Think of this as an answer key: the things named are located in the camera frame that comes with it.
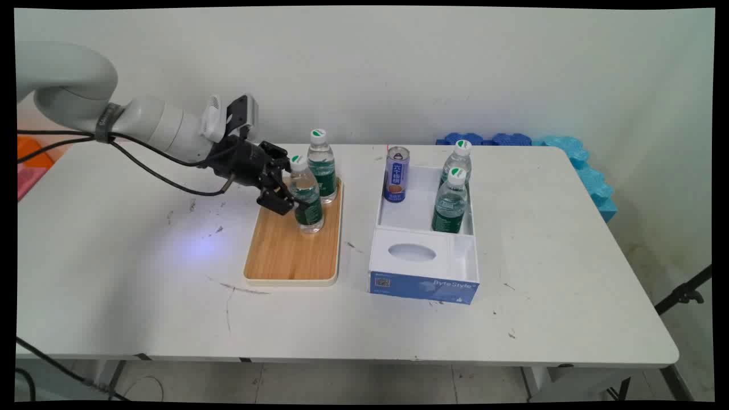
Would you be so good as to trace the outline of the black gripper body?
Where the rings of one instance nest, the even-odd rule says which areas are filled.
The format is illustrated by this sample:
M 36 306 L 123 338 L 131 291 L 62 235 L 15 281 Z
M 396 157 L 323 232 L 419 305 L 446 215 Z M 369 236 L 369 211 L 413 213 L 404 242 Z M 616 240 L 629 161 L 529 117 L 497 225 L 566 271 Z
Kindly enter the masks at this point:
M 237 184 L 262 188 L 270 156 L 263 148 L 245 138 L 224 137 L 215 143 L 206 158 L 206 166 L 224 179 L 232 178 Z

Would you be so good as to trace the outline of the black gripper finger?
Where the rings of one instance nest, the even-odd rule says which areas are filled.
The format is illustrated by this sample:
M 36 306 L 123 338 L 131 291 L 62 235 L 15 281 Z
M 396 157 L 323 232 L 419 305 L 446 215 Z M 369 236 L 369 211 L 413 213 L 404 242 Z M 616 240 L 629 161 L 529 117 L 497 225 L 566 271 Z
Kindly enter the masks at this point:
M 290 173 L 288 151 L 270 142 L 261 142 L 260 148 L 265 153 L 265 169 L 268 173 L 281 176 L 282 172 Z
M 260 193 L 256 202 L 260 207 L 282 216 L 296 207 L 295 199 L 280 175 L 260 175 L 258 188 Z

